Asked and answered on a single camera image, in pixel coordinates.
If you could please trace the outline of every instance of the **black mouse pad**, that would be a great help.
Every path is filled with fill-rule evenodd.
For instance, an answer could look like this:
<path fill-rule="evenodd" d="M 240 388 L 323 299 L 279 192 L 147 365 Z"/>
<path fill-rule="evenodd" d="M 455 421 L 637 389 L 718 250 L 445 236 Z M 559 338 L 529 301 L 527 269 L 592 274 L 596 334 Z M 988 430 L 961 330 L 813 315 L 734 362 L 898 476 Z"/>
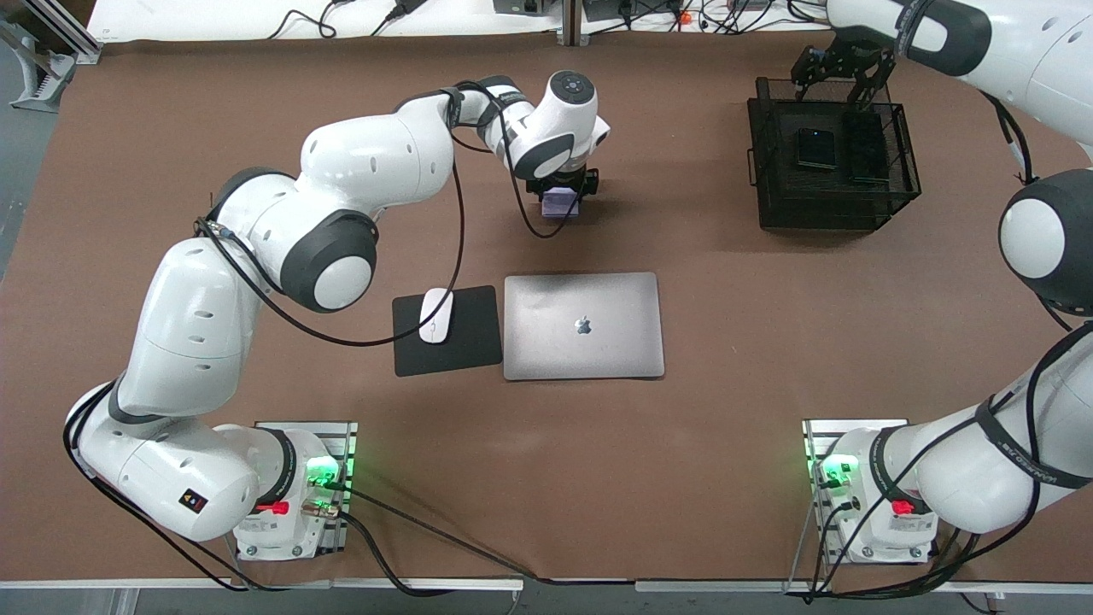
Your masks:
<path fill-rule="evenodd" d="M 424 294 L 391 300 L 395 333 L 416 327 Z M 395 343 L 395 375 L 446 372 L 501 364 L 501 322 L 497 291 L 492 285 L 457 288 L 451 297 L 448 338 L 426 344 L 418 333 Z"/>

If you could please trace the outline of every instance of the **robotic arm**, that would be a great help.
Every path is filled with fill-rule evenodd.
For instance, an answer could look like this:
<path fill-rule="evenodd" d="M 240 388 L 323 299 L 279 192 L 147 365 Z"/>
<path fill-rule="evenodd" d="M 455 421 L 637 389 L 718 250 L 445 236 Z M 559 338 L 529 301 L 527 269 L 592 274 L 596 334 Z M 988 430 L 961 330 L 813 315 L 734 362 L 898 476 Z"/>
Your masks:
<path fill-rule="evenodd" d="M 827 16 L 839 38 L 892 48 L 960 79 L 1073 138 L 1093 156 L 1093 82 L 1084 68 L 1093 51 L 1089 2 L 828 0 Z M 1019 191 L 1002 214 L 999 244 L 1010 269 L 1046 304 L 1089 318 L 1091 232 L 1093 169 L 1074 169 Z M 1069 335 L 983 404 L 925 425 L 857 429 L 839 439 L 818 464 L 818 478 L 833 506 L 854 505 L 837 521 L 847 559 L 921 561 L 939 518 L 983 534 L 1088 484 L 1091 328 Z"/>
<path fill-rule="evenodd" d="M 506 76 L 461 82 L 389 115 L 318 128 L 304 140 L 298 177 L 243 170 L 207 218 L 252 252 L 221 244 L 263 292 L 336 312 L 372 282 L 384 210 L 426 200 L 447 182 L 451 129 L 477 128 L 521 179 L 583 175 L 609 132 L 597 107 L 595 86 L 573 71 L 551 76 L 538 107 Z M 302 511 L 329 501 L 317 484 L 339 472 L 322 443 L 303 430 L 210 429 L 196 418 L 235 394 L 261 304 L 211 237 L 175 244 L 144 298 L 128 368 L 77 403 L 70 425 L 81 427 L 70 442 L 89 476 L 168 530 L 207 541 L 235 529 L 261 559 L 306 557 L 322 520 Z M 287 510 L 274 512 L 275 502 Z"/>

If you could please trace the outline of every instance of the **brown tabletop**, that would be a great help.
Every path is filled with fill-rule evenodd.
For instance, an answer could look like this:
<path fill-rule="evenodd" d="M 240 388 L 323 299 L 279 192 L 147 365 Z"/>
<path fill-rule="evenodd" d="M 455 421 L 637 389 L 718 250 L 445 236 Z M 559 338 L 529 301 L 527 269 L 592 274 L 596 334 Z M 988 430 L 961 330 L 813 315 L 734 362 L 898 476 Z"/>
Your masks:
<path fill-rule="evenodd" d="M 501 164 L 460 150 L 468 206 L 459 284 L 545 271 L 655 271 L 668 371 L 655 382 L 508 383 L 501 367 L 400 379 L 390 347 L 336 347 L 269 311 L 238 394 L 212 425 L 360 423 L 356 485 L 540 576 L 779 579 L 809 499 L 801 419 L 927 421 L 982 401 L 1059 338 L 998 252 L 1020 187 L 990 107 L 901 64 L 925 193 L 866 236 L 760 229 L 745 99 L 824 34 L 552 35 L 107 47 L 64 94 L 0 289 L 0 578 L 177 578 L 195 571 L 87 486 L 60 428 L 126 366 L 149 280 L 235 170 L 298 172 L 309 130 L 388 113 L 414 93 L 503 72 L 538 100 L 571 68 L 613 126 L 600 194 L 549 241 L 522 227 Z M 1088 165 L 1024 119 L 1036 169 Z M 367 296 L 301 315 L 354 339 L 390 333 L 390 301 L 447 280 L 448 186 L 380 222 Z M 967 578 L 1093 581 L 1093 492 L 1048 509 Z M 357 505 L 404 577 L 505 571 Z M 378 577 L 363 544 L 263 579 Z M 912 569 L 863 575 L 871 582 Z"/>

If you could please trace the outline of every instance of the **black mesh box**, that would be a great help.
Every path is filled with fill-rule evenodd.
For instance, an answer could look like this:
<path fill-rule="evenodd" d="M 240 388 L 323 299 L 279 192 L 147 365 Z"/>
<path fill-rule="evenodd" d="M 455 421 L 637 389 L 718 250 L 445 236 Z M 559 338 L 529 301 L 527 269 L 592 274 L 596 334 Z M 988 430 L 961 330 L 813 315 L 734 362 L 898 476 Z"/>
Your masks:
<path fill-rule="evenodd" d="M 846 102 L 853 87 L 853 81 L 828 80 L 797 102 L 792 82 L 755 81 L 757 96 L 748 100 L 748 154 L 762 227 L 874 230 L 921 193 L 903 105 L 888 102 L 882 90 L 871 104 L 856 108 Z M 859 121 L 851 123 L 847 114 L 856 111 L 853 118 Z M 851 163 L 855 156 L 861 159 L 861 129 L 851 126 L 860 126 L 862 117 L 873 126 L 866 140 L 875 145 L 869 156 L 873 174 L 866 179 L 860 164 Z M 801 129 L 834 133 L 834 168 L 799 163 Z"/>

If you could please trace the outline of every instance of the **silver laptop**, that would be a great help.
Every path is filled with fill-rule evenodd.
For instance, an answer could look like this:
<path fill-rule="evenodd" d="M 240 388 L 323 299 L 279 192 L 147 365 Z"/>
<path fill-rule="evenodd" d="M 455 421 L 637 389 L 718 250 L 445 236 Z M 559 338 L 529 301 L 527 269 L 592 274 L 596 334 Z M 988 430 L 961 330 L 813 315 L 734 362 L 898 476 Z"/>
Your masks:
<path fill-rule="evenodd" d="M 654 273 L 505 277 L 505 378 L 665 375 Z"/>

